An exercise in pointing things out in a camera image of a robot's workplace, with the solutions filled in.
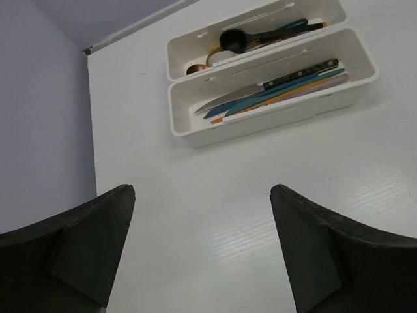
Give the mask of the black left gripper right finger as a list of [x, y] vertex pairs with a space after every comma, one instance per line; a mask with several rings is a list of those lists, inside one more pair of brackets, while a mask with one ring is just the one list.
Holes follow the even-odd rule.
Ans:
[[297, 312], [415, 312], [416, 239], [372, 228], [285, 185], [270, 202]]

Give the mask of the orange plastic knife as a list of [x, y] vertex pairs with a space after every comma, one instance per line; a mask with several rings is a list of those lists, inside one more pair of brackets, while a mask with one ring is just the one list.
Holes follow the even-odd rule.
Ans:
[[[259, 108], [259, 107], [261, 107], [261, 106], [256, 106], [256, 105], [253, 105], [253, 106], [251, 106], [251, 107], [249, 107], [249, 108], [246, 108], [246, 109], [244, 109], [244, 110], [241, 110], [241, 111], [239, 111], [239, 112], [236, 112], [235, 114], [238, 114], [238, 113], [240, 113], [240, 112], [246, 112], [246, 111], [254, 110], [255, 108]], [[226, 117], [226, 116], [223, 116], [223, 117], [220, 117], [220, 118], [214, 119], [214, 120], [212, 120], [212, 121], [211, 121], [211, 123], [212, 123], [212, 124], [219, 123], [219, 122], [223, 121], [223, 119], [224, 119], [225, 117]]]

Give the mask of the steel knife pink handle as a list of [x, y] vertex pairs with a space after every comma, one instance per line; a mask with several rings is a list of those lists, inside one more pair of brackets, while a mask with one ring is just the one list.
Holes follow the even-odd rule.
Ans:
[[271, 98], [269, 100], [263, 101], [259, 104], [256, 104], [256, 106], [266, 106], [269, 104], [275, 104], [277, 102], [281, 102], [284, 100], [301, 97], [310, 93], [314, 93], [317, 91], [322, 91], [324, 89], [328, 89], [331, 87], [335, 87], [338, 85], [341, 85], [349, 80], [349, 75], [346, 73], [338, 74], [334, 77], [327, 78], [324, 80], [321, 80], [319, 82], [311, 83], [309, 85], [305, 85], [303, 87], [300, 87], [299, 89], [296, 89], [294, 91], [290, 91], [288, 93], [285, 93], [284, 95], [280, 95], [278, 97]]

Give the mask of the black spoon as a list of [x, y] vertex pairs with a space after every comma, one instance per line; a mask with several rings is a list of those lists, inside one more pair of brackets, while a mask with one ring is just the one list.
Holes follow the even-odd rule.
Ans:
[[292, 23], [279, 27], [273, 31], [262, 33], [247, 33], [241, 29], [229, 29], [224, 31], [219, 38], [220, 47], [223, 50], [231, 50], [237, 54], [244, 53], [249, 44], [255, 40], [265, 42], [292, 33], [294, 30], [308, 24], [307, 19], [303, 18]]

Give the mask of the teal plastic knife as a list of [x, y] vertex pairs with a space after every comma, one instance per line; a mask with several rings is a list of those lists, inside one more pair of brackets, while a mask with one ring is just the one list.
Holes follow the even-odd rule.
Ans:
[[299, 89], [300, 87], [303, 87], [305, 85], [309, 85], [311, 83], [315, 83], [315, 82], [319, 82], [319, 81], [327, 79], [327, 78], [331, 78], [333, 76], [336, 76], [338, 74], [343, 73], [344, 71], [345, 71], [344, 68], [335, 69], [333, 71], [330, 71], [330, 72], [327, 72], [327, 73], [324, 73], [324, 74], [321, 74], [321, 75], [315, 75], [314, 77], [312, 77], [310, 79], [304, 79], [299, 83], [288, 86], [288, 87], [283, 88], [279, 91], [274, 91], [274, 92], [272, 92], [268, 95], [261, 96], [261, 97], [256, 97], [256, 98], [251, 98], [251, 99], [248, 99], [248, 100], [244, 100], [243, 102], [241, 102], [239, 104], [236, 104], [232, 108], [230, 108], [226, 112], [225, 116], [227, 117], [227, 116], [233, 115], [236, 112], [239, 112], [241, 110], [249, 108], [253, 105], [259, 104], [259, 103], [261, 103], [263, 101], [266, 101], [266, 100], [269, 100], [271, 98], [278, 97], [280, 95], [284, 95], [285, 93], [288, 93], [290, 91], [294, 91], [294, 90]]

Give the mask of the steel knife dark marbled handle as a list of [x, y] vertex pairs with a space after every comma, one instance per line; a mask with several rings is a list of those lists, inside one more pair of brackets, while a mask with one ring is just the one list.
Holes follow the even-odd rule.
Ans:
[[270, 80], [268, 82], [265, 82], [262, 85], [253, 84], [253, 85], [244, 87], [242, 89], [239, 89], [238, 91], [234, 91], [234, 92], [229, 93], [227, 95], [221, 96], [219, 98], [216, 98], [216, 99], [206, 103], [202, 107], [198, 108], [194, 113], [197, 114], [197, 113], [201, 113], [201, 112], [207, 112], [207, 111], [215, 108], [216, 106], [225, 104], [227, 102], [242, 99], [242, 98], [246, 98], [246, 97], [248, 97], [250, 95], [253, 95], [255, 93], [258, 93], [260, 91], [268, 90], [268, 89], [271, 89], [271, 88], [276, 87], [278, 85], [282, 85], [284, 83], [291, 82], [291, 81], [293, 81], [297, 78], [304, 78], [304, 77], [306, 77], [307, 75], [310, 75], [310, 74], [320, 74], [322, 72], [326, 72], [328, 70], [335, 69], [338, 66], [339, 66], [339, 60], [338, 59], [329, 59], [327, 61], [318, 63], [316, 65], [307, 67], [305, 69], [298, 70], [296, 72], [287, 74], [287, 75], [282, 76], [280, 78]]

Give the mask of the blue plastic knife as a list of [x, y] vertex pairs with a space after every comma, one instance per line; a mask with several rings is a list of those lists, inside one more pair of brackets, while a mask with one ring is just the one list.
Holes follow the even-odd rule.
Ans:
[[304, 78], [297, 78], [297, 79], [295, 79], [291, 82], [287, 82], [287, 83], [284, 83], [282, 85], [278, 85], [278, 86], [273, 87], [273, 88], [268, 89], [268, 90], [260, 91], [258, 93], [253, 94], [253, 95], [250, 95], [246, 98], [230, 101], [230, 102], [227, 102], [225, 104], [216, 106], [215, 108], [211, 109], [204, 116], [203, 119], [208, 119], [208, 118], [213, 117], [215, 115], [218, 115], [222, 112], [225, 112], [225, 111], [231, 109], [233, 106], [236, 106], [237, 104], [240, 104], [240, 103], [244, 102], [245, 100], [252, 100], [252, 99], [259, 98], [259, 97], [264, 97], [264, 96], [267, 96], [267, 95], [271, 95], [271, 94], [274, 94], [278, 91], [286, 90], [286, 89], [288, 89], [290, 87], [293, 87], [295, 85], [298, 85], [300, 83], [309, 82], [311, 79], [316, 78], [317, 76], [319, 76], [319, 74], [310, 74], [310, 75], [307, 75]]

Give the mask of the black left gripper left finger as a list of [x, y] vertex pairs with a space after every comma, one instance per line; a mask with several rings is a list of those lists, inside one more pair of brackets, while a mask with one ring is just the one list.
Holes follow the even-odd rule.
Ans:
[[133, 186], [120, 185], [1, 234], [1, 311], [100, 312], [107, 307], [134, 204]]

